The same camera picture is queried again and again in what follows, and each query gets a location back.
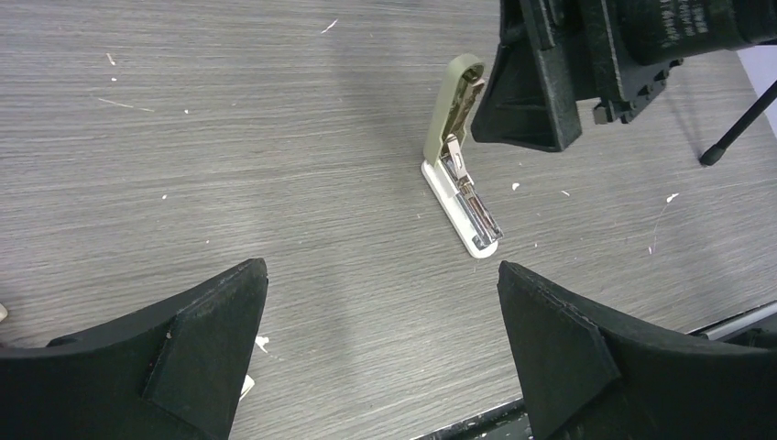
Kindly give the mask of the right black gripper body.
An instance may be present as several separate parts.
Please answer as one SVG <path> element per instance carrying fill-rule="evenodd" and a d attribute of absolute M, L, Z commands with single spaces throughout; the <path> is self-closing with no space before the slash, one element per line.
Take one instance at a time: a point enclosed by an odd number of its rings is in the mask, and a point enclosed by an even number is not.
<path fill-rule="evenodd" d="M 560 48 L 575 100 L 598 124 L 628 123 L 683 60 L 776 42 L 773 1 L 504 1 L 500 45 Z"/>

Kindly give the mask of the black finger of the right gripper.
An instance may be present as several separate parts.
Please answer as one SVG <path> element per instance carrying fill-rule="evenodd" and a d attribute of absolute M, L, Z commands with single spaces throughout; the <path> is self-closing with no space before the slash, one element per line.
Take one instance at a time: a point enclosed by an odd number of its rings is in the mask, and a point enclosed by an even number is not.
<path fill-rule="evenodd" d="M 498 47 L 487 89 L 473 118 L 480 143 L 561 152 L 582 135 L 570 68 L 560 48 L 529 42 Z"/>

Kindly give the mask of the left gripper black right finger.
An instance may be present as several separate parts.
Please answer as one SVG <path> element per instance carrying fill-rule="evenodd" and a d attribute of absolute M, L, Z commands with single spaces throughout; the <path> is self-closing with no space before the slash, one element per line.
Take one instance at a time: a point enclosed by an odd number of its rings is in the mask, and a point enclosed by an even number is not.
<path fill-rule="evenodd" d="M 730 339 L 708 340 L 507 261 L 498 296 L 536 438 L 776 436 L 776 315 Z"/>

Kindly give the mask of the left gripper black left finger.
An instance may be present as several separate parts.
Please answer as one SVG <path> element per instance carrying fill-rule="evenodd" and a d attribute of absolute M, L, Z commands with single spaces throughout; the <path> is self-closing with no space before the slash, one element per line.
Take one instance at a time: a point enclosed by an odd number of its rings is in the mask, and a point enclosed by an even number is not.
<path fill-rule="evenodd" d="M 226 439 L 268 291 L 250 258 L 166 300 L 1 352 L 4 439 Z"/>

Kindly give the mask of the white staples box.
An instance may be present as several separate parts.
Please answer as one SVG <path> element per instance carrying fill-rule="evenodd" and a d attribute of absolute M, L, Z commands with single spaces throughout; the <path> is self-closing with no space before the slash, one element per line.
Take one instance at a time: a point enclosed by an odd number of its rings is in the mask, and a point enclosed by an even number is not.
<path fill-rule="evenodd" d="M 251 376 L 245 375 L 238 400 L 242 401 L 247 396 L 247 394 L 254 388 L 255 384 L 256 383 Z"/>

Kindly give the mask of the olive green white stapler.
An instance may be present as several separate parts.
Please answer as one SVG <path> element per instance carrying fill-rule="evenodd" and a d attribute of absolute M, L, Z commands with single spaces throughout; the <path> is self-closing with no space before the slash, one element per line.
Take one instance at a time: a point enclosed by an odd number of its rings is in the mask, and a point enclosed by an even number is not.
<path fill-rule="evenodd" d="M 476 192 L 462 151 L 466 120 L 485 87 L 484 63 L 465 53 L 451 60 L 443 73 L 423 147 L 421 174 L 475 259 L 491 257 L 503 232 Z"/>

